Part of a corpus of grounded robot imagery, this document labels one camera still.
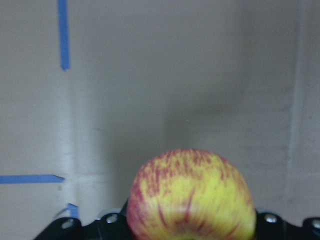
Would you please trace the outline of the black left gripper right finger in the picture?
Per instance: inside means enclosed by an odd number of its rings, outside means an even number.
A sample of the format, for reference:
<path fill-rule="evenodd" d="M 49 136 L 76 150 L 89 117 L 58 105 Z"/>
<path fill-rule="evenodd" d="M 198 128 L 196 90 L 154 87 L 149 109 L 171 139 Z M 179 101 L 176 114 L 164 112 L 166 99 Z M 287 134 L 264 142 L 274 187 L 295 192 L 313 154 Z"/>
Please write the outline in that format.
<path fill-rule="evenodd" d="M 263 209 L 256 210 L 255 235 L 257 240 L 318 240 L 320 218 L 307 217 L 301 225 L 294 225 L 278 214 Z"/>

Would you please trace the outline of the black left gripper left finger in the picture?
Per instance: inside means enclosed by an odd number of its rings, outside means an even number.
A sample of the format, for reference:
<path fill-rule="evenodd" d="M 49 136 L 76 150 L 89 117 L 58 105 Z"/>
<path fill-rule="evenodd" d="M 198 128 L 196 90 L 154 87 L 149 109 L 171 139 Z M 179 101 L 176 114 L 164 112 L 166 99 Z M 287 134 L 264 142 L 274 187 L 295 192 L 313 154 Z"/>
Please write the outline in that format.
<path fill-rule="evenodd" d="M 36 237 L 36 240 L 130 240 L 131 231 L 127 224 L 126 201 L 120 210 L 108 211 L 93 222 L 82 225 L 75 217 L 53 220 Z"/>

